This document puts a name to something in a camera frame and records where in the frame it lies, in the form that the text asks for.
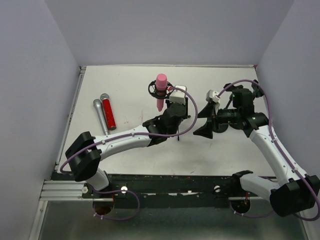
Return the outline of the black tripod shock mount stand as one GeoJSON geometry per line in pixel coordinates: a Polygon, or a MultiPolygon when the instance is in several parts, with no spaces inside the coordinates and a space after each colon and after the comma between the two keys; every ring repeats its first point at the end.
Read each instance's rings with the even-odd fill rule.
{"type": "Polygon", "coordinates": [[[153,80],[148,85],[148,93],[153,98],[156,100],[164,99],[164,105],[162,109],[163,113],[152,118],[151,120],[147,120],[142,124],[150,133],[155,134],[150,136],[151,145],[160,144],[166,141],[169,137],[177,137],[178,141],[181,138],[179,127],[185,119],[182,119],[178,116],[170,116],[166,105],[166,100],[169,100],[169,96],[173,90],[180,90],[184,93],[187,92],[187,88],[185,86],[172,85],[169,81],[167,81],[165,94],[158,95],[158,91],[156,89],[156,80],[153,80]]]}

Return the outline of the pink microphone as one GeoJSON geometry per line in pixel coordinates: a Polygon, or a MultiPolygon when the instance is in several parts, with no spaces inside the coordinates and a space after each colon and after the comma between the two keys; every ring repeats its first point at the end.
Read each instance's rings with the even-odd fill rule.
{"type": "MultiPolygon", "coordinates": [[[[168,86],[167,76],[164,73],[158,74],[155,80],[155,87],[157,90],[157,94],[159,96],[165,95],[167,86],[168,86]]],[[[156,107],[159,112],[162,111],[164,107],[164,101],[165,101],[164,99],[156,100],[156,107]]]]}

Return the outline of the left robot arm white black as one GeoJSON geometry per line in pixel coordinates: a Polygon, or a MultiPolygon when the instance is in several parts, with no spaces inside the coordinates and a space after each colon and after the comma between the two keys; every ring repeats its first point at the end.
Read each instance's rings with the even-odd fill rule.
{"type": "Polygon", "coordinates": [[[122,133],[92,136],[81,133],[66,150],[65,156],[76,182],[86,181],[94,189],[106,189],[107,173],[99,168],[100,161],[124,151],[151,147],[165,142],[178,133],[181,122],[188,118],[188,105],[170,103],[164,112],[143,124],[122,133]]]}

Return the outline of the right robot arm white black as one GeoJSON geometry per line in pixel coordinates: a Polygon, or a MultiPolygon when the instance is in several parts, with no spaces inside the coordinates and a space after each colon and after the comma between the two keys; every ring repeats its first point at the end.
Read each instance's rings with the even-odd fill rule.
{"type": "Polygon", "coordinates": [[[273,170],[276,181],[265,179],[250,170],[232,175],[231,188],[236,193],[251,192],[267,200],[280,217],[319,206],[320,180],[303,170],[277,138],[270,116],[255,111],[254,100],[265,95],[259,83],[251,82],[252,90],[234,83],[226,84],[223,92],[230,92],[229,103],[233,108],[220,108],[221,92],[209,90],[207,105],[198,113],[206,123],[193,132],[208,139],[214,133],[223,133],[228,127],[244,132],[260,150],[273,170]]]}

